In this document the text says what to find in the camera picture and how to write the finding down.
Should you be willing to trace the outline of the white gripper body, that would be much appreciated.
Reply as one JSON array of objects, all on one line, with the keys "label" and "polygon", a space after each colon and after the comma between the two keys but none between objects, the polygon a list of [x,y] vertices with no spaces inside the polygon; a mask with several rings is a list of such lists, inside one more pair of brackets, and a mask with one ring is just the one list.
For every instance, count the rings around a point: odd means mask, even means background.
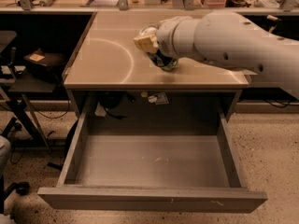
[{"label": "white gripper body", "polygon": [[198,19],[190,16],[177,16],[159,26],[156,37],[161,53],[175,59],[198,59],[200,54],[194,45],[198,22]]}]

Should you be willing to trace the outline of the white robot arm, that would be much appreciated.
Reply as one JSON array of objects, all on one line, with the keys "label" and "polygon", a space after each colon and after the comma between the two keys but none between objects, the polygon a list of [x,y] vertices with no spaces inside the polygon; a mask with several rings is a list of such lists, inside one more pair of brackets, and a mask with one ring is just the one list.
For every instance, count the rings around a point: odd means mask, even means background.
[{"label": "white robot arm", "polygon": [[190,58],[224,69],[246,69],[299,98],[299,41],[273,35],[235,12],[158,21],[143,28],[134,43],[156,58],[159,67]]}]

